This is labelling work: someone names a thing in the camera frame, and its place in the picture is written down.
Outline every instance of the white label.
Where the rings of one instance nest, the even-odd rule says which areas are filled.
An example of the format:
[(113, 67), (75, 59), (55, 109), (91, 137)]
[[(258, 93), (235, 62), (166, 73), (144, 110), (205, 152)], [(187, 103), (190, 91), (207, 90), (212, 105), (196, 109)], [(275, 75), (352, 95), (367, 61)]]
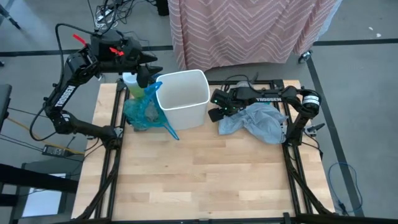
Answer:
[(303, 100), (303, 104), (306, 104), (306, 103), (315, 103), (316, 105), (319, 106), (319, 101), (318, 100)]
[(319, 101), (319, 97), (317, 97), (317, 96), (306, 96), (306, 97), (304, 97), (304, 100), (317, 100), (317, 101)]
[(68, 88), (62, 93), (62, 96), (55, 104), (55, 106), (63, 106), (65, 102), (69, 99), (70, 95), (75, 91), (75, 86), (68, 86)]
[(280, 98), (256, 98), (257, 102), (280, 102)]

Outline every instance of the gray cloth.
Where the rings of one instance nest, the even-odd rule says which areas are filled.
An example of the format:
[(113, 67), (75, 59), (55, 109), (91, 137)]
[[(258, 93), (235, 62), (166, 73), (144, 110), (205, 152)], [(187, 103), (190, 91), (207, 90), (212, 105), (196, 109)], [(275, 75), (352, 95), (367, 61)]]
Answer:
[(287, 119), (275, 107), (265, 103), (254, 103), (245, 110), (225, 117), (218, 125), (218, 134), (233, 134), (246, 128), (259, 140), (269, 144), (280, 144), (286, 140), (280, 124)]

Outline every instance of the gray floor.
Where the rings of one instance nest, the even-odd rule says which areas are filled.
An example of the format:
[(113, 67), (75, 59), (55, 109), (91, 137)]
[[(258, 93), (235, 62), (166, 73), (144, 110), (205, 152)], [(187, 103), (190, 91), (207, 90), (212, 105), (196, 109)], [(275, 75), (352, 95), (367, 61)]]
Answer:
[[(0, 0), (3, 6), (7, 2), (8, 0)], [(91, 0), (93, 6), (99, 2), (102, 1)], [(23, 30), (19, 31), (8, 21), (3, 21), (0, 26), (0, 52), (57, 49), (53, 29), (58, 22), (92, 29), (90, 11), (82, 0), (14, 0), (10, 13)], [(376, 39), (376, 34), (381, 34), (381, 38), (397, 38), (396, 21), (396, 0), (344, 0), (329, 31), (320, 40)], [(141, 39), (150, 41), (149, 44), (141, 42), (142, 45), (171, 44), (168, 17), (159, 17), (156, 8), (145, 2), (137, 4), (127, 25), (120, 24), (118, 29), (125, 32), (134, 30)], [(80, 43), (72, 37), (74, 33), (74, 30), (67, 28), (60, 32), (64, 49), (80, 47)], [(367, 217), (398, 218), (398, 181), (394, 178), (394, 172), (398, 169), (395, 162), (398, 157), (395, 150), (398, 140), (394, 131), (394, 110), (398, 109), (394, 100), (397, 94), (397, 50), (398, 44), (313, 48), (313, 61), (344, 153), (348, 163), (358, 173), (358, 184), (363, 194), (363, 211)], [(164, 73), (178, 71), (172, 51), (154, 53), (159, 58), (154, 65), (163, 66)], [(313, 88), (307, 66), (297, 65), (297, 58), (292, 55), (286, 64), (262, 63), (214, 68), (207, 71), (206, 75), (209, 80), (222, 80), (231, 74), (243, 73), (252, 77), (259, 72), (260, 79), (299, 79), (306, 87)], [(6, 62), (6, 66), (0, 68), (0, 83), (13, 86), (10, 107), (36, 113), (40, 109), (42, 98), (52, 91), (51, 83), (59, 79), (59, 56), (6, 57), (0, 60)], [(66, 109), (83, 121), (90, 122), (100, 83), (114, 82), (116, 79), (117, 75), (107, 74), (106, 79), (101, 81), (91, 80), (78, 89)], [(31, 115), (16, 111), (10, 111), (10, 117), (26, 125), (32, 120)], [(324, 122), (323, 113), (314, 120), (314, 123)], [(53, 127), (47, 119), (38, 119), (35, 132), (45, 136), (52, 131)], [(8, 121), (4, 124), (2, 134), (43, 146), (42, 143), (31, 140), (25, 130)], [(61, 145), (66, 145), (70, 139), (71, 136), (60, 135), (50, 138), (53, 143)], [(327, 172), (337, 161), (328, 129), (323, 128), (317, 139), (324, 152), (323, 166)], [(82, 136), (77, 136), (70, 147), (82, 151), (85, 142)], [(67, 172), (76, 166), (73, 161), (64, 161), (62, 168), (53, 166), (51, 163), (59, 161), (5, 141), (1, 141), (0, 155), (0, 163), (16, 167), (20, 167), (22, 163), (47, 161), (29, 164), (30, 169), (40, 172), (47, 169), (52, 172)], [(351, 210), (338, 169), (334, 171), (331, 183), (340, 200)], [(6, 188), (6, 192), (14, 191), (12, 187)], [(53, 219), (30, 218), (24, 219), (23, 223), (65, 220), (72, 209), (72, 202), (73, 196), (70, 195), (67, 211)], [(9, 216), (8, 208), (0, 208), (1, 223), (6, 223)]]

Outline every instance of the electrical wire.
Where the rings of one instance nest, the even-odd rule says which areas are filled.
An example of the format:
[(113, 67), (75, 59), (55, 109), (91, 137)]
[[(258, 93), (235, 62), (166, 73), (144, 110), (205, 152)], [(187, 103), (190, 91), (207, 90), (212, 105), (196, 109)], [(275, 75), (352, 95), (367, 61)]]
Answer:
[(292, 157), (292, 155), (290, 154), (290, 151), (289, 151), (289, 150), (288, 150), (288, 153), (289, 153), (290, 159), (293, 160), (293, 161), (296, 161), (296, 159), (294, 159), (294, 158)]
[(9, 139), (5, 139), (5, 138), (0, 138), (0, 139), (1, 139), (1, 140), (4, 140), (4, 141), (7, 141), (7, 142), (11, 142), (11, 143), (17, 144), (17, 145), (20, 145), (20, 146), (27, 147), (27, 148), (29, 148), (29, 149), (33, 149), (33, 150), (36, 150), (36, 151), (39, 151), (39, 152), (43, 152), (43, 151), (41, 151), (40, 149), (37, 149), (37, 148), (35, 148), (35, 147), (26, 146), (26, 145), (23, 145), (23, 144), (21, 144), (21, 143), (15, 142), (15, 141), (11, 141), (11, 140), (9, 140)]
[(107, 33), (112, 28), (113, 23), (116, 21), (116, 12), (113, 13), (112, 15), (112, 20), (111, 20), (111, 25), (109, 25), (104, 32), (102, 32), (100, 35), (104, 35)]
[(101, 146), (103, 146), (103, 145), (104, 145), (103, 143), (100, 144), (98, 147), (96, 147), (96, 148), (93, 149), (91, 152), (89, 152), (87, 155), (85, 155), (83, 161), (84, 161), (91, 153), (95, 152), (97, 149), (99, 149), (99, 148), (100, 148)]
[[(359, 194), (359, 206), (358, 206), (358, 208), (355, 208), (355, 209), (352, 209), (352, 210), (350, 210), (350, 211), (347, 211), (347, 210), (345, 209), (344, 203), (341, 202), (340, 198), (337, 196), (337, 194), (336, 194), (336, 192), (335, 192), (335, 188), (333, 187), (333, 184), (331, 183), (331, 179), (330, 179), (331, 168), (333, 168), (333, 167), (336, 166), (336, 165), (339, 165), (339, 166), (341, 166), (341, 165), (347, 166), (347, 167), (351, 168), (351, 169), (354, 171), (354, 176), (355, 176), (355, 178), (354, 178), (354, 179), (355, 179), (355, 187), (356, 187), (356, 190), (357, 190), (357, 192), (358, 192), (358, 194)], [(362, 198), (361, 191), (359, 190), (359, 187), (358, 187), (358, 176), (357, 176), (356, 170), (355, 170), (355, 168), (354, 168), (353, 166), (349, 165), (349, 164), (346, 163), (346, 162), (336, 162), (336, 163), (332, 164), (332, 165), (329, 167), (329, 170), (328, 170), (328, 179), (329, 179), (331, 191), (333, 192), (333, 194), (334, 194), (335, 197), (337, 198), (337, 202), (338, 202), (338, 205), (339, 205), (339, 207), (337, 207), (337, 206), (335, 205), (335, 208), (336, 208), (337, 210), (339, 210), (339, 211), (341, 211), (341, 212), (343, 212), (343, 213), (346, 213), (346, 214), (348, 215), (348, 213), (357, 212), (359, 209), (362, 208), (362, 205), (363, 205), (363, 198)]]
[[(108, 24), (111, 24), (111, 23), (112, 23), (112, 19), (107, 21), (107, 20), (106, 20), (106, 17), (103, 17), (103, 20), (105, 20), (105, 22), (100, 22), (99, 20), (97, 20), (98, 15), (101, 14), (101, 11), (102, 11), (102, 10), (101, 10), (100, 7), (99, 7), (99, 8), (97, 9), (97, 12), (95, 13), (94, 25), (95, 25), (95, 27), (96, 27), (97, 29), (102, 29), (104, 26), (108, 27)], [(113, 26), (113, 28), (115, 28), (117, 25), (118, 25), (118, 22), (117, 22), (117, 21), (114, 21), (114, 22), (111, 24), (111, 26)]]
[(229, 80), (230, 78), (234, 78), (234, 77), (245, 77), (246, 81), (248, 81), (248, 85), (250, 87), (251, 90), (255, 91), (256, 93), (261, 93), (261, 91), (256, 90), (250, 83), (250, 79), (247, 75), (231, 75), (230, 77), (224, 79), (224, 83), (221, 84), (220, 89), (223, 90), (223, 86), (224, 86), (224, 90), (223, 91), (228, 91), (229, 90), (229, 85), (226, 84), (226, 81)]
[(306, 145), (308, 145), (308, 146), (314, 147), (315, 149), (318, 149), (320, 152), (322, 152), (321, 149), (320, 149), (319, 142), (318, 142), (314, 137), (312, 137), (311, 135), (307, 134), (305, 131), (303, 131), (303, 132), (304, 132), (304, 134), (305, 134), (308, 138), (310, 138), (310, 139), (312, 139), (313, 141), (315, 141), (315, 143), (317, 144), (317, 146), (313, 146), (313, 145), (307, 144), (307, 143), (305, 143), (305, 142), (303, 142), (303, 144), (306, 144)]
[[(13, 123), (19, 125), (20, 127), (22, 127), (22, 128), (24, 128), (24, 129), (26, 129), (26, 130), (29, 131), (29, 128), (28, 128), (27, 126), (25, 126), (24, 124), (22, 124), (22, 123), (20, 123), (20, 122), (18, 122), (18, 121), (16, 121), (16, 120), (14, 120), (14, 119), (12, 119), (12, 118), (7, 118), (7, 119), (8, 119), (9, 121), (11, 121), (11, 122), (13, 122)], [(32, 134), (33, 134), (35, 137), (40, 138), (40, 136), (38, 136), (38, 135), (36, 135), (36, 134), (34, 134), (34, 133), (32, 133)], [(64, 150), (69, 151), (69, 152), (72, 152), (72, 153), (74, 153), (74, 154), (80, 154), (80, 155), (84, 154), (84, 152), (79, 152), (79, 151), (76, 151), (76, 150), (73, 150), (73, 149), (69, 149), (69, 148), (66, 148), (66, 147), (63, 147), (63, 146), (59, 146), (59, 145), (57, 145), (57, 144), (53, 144), (53, 143), (48, 142), (48, 141), (44, 141), (44, 140), (43, 140), (42, 142), (48, 144), (49, 146), (53, 146), (53, 147), (57, 147), (57, 148), (60, 148), (60, 149), (64, 149)]]
[(90, 0), (87, 0), (88, 7), (90, 8), (91, 18), (93, 18), (94, 26), (95, 26), (95, 18), (93, 14), (93, 9), (91, 8)]
[[(2, 136), (4, 136), (4, 137), (7, 137), (7, 138), (9, 138), (9, 139), (12, 139), (12, 140), (9, 140), (9, 139), (0, 138), (1, 140), (8, 141), (8, 142), (11, 142), (11, 143), (20, 145), (20, 146), (24, 146), (24, 147), (26, 147), (26, 148), (28, 148), (28, 149), (32, 149), (32, 150), (39, 151), (39, 152), (43, 153), (43, 150), (42, 150), (41, 148), (39, 148), (39, 147), (33, 146), (33, 145), (31, 145), (31, 144), (29, 144), (29, 143), (27, 143), (27, 142), (20, 141), (20, 140), (18, 140), (18, 139), (11, 138), (11, 137), (9, 137), (9, 136), (5, 136), (5, 135), (3, 135), (3, 134), (0, 134), (0, 135), (2, 135)], [(61, 158), (61, 159), (67, 159), (67, 160), (71, 160), (71, 161), (75, 161), (75, 162), (81, 162), (80, 160), (72, 159), (72, 158), (68, 158), (68, 157), (59, 157), (59, 158)]]
[(59, 23), (59, 24), (55, 25), (55, 36), (56, 36), (56, 38), (57, 38), (58, 49), (59, 49), (59, 51), (60, 51), (60, 56), (61, 56), (61, 75), (60, 75), (60, 81), (59, 81), (59, 82), (61, 83), (62, 80), (63, 80), (63, 52), (62, 52), (60, 34), (59, 34), (59, 32), (58, 32), (58, 29), (59, 29), (60, 26), (66, 26), (66, 27), (69, 27), (69, 28), (72, 28), (72, 29), (75, 29), (75, 30), (84, 32), (84, 33), (86, 33), (86, 34), (90, 34), (90, 35), (96, 35), (96, 33), (95, 33), (95, 32), (90, 32), (90, 31), (87, 31), (87, 30), (84, 30), (84, 29), (79, 28), (79, 27), (77, 27), (77, 26), (73, 26), (73, 25), (69, 25), (69, 24), (64, 24), (64, 23)]
[(118, 9), (119, 12), (118, 12), (118, 19), (117, 19), (117, 21), (121, 21), (121, 23), (127, 24), (127, 17), (129, 17), (129, 16), (131, 15), (132, 9), (134, 8), (134, 6), (135, 6), (136, 4), (138, 4), (138, 3), (143, 2), (143, 1), (139, 1), (139, 2), (136, 2), (135, 4), (133, 4), (134, 1), (135, 1), (135, 0), (131, 0), (131, 1), (130, 1), (130, 6), (129, 6), (129, 7), (126, 7), (126, 6), (127, 6), (127, 3), (128, 3), (128, 2), (126, 2), (125, 4), (123, 4), (123, 5), (121, 6), (121, 9)]
[(72, 139), (69, 141), (69, 143), (67, 144), (67, 148), (69, 149), (69, 145), (70, 145), (70, 143), (72, 143), (73, 142), (73, 140), (75, 140), (75, 138), (76, 138), (76, 136), (74, 136), (74, 137), (72, 137)]
[(90, 149), (94, 148), (98, 144), (99, 141), (100, 141), (100, 139), (97, 138), (97, 141), (95, 142), (95, 144), (93, 144), (93, 146), (89, 147), (88, 149), (85, 149), (85, 151), (89, 151)]
[(36, 115), (36, 114), (31, 113), (31, 112), (28, 112), (28, 111), (24, 111), (24, 110), (20, 110), (20, 109), (15, 109), (15, 108), (11, 108), (11, 107), (8, 107), (8, 109), (13, 110), (13, 111), (18, 111), (18, 112), (21, 112), (21, 113), (25, 113), (25, 114), (30, 114), (30, 115), (33, 115), (33, 116)]
[(153, 5), (153, 6), (156, 6), (156, 1), (150, 1), (150, 0), (145, 0), (145, 1), (148, 2), (149, 4)]
[(140, 38), (140, 37), (138, 36), (138, 34), (135, 33), (133, 30), (132, 30), (132, 31), (123, 32), (123, 34), (130, 34), (130, 33), (133, 33), (133, 34), (136, 36), (136, 39), (137, 39), (137, 40), (143, 41), (143, 42), (147, 42), (147, 47), (148, 47), (148, 49), (149, 49), (149, 53), (150, 53), (152, 56), (155, 56), (155, 57), (156, 57), (156, 54), (152, 51), (152, 49), (151, 49), (151, 47), (150, 47), (150, 41), (149, 41), (149, 40)]
[(47, 137), (44, 137), (44, 138), (42, 138), (42, 139), (39, 138), (39, 137), (36, 138), (35, 134), (33, 134), (33, 125), (35, 124), (37, 118), (38, 118), (39, 115), (43, 112), (43, 110), (44, 110), (44, 107), (43, 107), (42, 109), (40, 109), (40, 111), (35, 115), (35, 117), (33, 118), (32, 122), (31, 122), (31, 124), (30, 124), (30, 127), (29, 127), (29, 134), (30, 134), (31, 138), (32, 138), (33, 140), (35, 140), (35, 141), (44, 141), (44, 140), (48, 139), (49, 137), (51, 137), (51, 136), (53, 136), (54, 134), (57, 133), (56, 131), (54, 131), (52, 134), (49, 134)]
[(14, 138), (12, 138), (12, 137), (6, 136), (5, 134), (0, 134), (0, 136), (4, 136), (4, 137), (9, 138), (9, 139), (11, 139), (11, 140), (13, 140), (13, 141), (26, 144), (26, 145), (28, 145), (28, 146), (30, 146), (30, 147), (33, 147), (33, 148), (35, 148), (35, 149), (38, 149), (38, 150), (42, 151), (41, 148), (39, 148), (39, 147), (37, 147), (37, 146), (35, 146), (35, 145), (29, 144), (29, 143), (27, 143), (27, 142), (24, 142), (24, 141), (21, 141), (21, 140), (18, 140), (18, 139), (14, 139)]

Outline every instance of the white paper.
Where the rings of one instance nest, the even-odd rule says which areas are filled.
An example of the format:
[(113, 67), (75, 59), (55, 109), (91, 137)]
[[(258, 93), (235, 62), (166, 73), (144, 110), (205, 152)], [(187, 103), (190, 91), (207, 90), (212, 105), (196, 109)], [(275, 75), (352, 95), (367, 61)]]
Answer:
[[(66, 174), (50, 174), (57, 177), (65, 178)], [(60, 207), (60, 201), (62, 192), (55, 190), (44, 190), (30, 188), (29, 193), (35, 192), (28, 195), (24, 213), (22, 217), (33, 217), (39, 215), (56, 215)]]

